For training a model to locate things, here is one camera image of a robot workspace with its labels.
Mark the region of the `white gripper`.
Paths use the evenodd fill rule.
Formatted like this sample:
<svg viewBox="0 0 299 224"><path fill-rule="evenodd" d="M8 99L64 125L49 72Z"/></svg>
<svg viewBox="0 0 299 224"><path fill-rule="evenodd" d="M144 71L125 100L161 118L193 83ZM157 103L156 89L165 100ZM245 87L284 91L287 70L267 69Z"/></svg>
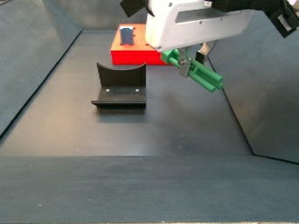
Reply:
<svg viewBox="0 0 299 224"><path fill-rule="evenodd" d="M204 0L149 0L145 42L157 51L179 49L180 76L188 77L189 47L200 43L195 60L201 64L217 39L239 35L248 26L252 10L223 12L204 6Z"/></svg>

